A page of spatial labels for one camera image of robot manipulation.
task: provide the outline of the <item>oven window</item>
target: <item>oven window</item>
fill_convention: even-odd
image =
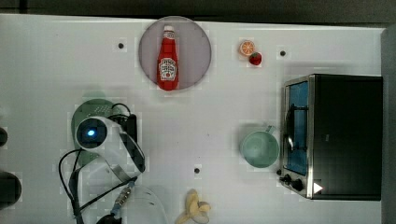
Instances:
[[[293,118],[287,120],[291,122],[288,129],[292,144],[284,147],[284,155],[287,155],[286,169],[300,175],[306,175],[306,132],[308,107],[308,82],[302,82],[290,86],[289,110]]]

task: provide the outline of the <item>orange slice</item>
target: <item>orange slice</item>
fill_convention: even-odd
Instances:
[[[254,52],[254,43],[250,40],[245,40],[239,47],[239,52],[244,56],[250,56]]]

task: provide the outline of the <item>blue light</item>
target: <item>blue light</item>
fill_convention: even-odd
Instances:
[[[88,136],[93,136],[95,134],[95,131],[94,130],[89,130],[88,131]]]

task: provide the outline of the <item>ketchup label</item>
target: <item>ketchup label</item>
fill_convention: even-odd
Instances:
[[[174,81],[176,77],[176,63],[171,58],[162,58],[158,65],[161,73],[161,81]]]
[[[163,37],[168,38],[168,39],[175,39],[175,33],[174,32],[164,32]]]

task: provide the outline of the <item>oven knob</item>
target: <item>oven knob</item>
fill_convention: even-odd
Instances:
[[[291,181],[290,175],[285,175],[279,178],[280,181],[283,181],[286,185],[288,185]]]
[[[301,181],[301,179],[296,179],[291,181],[291,186],[297,191],[301,191],[304,188],[303,181]]]

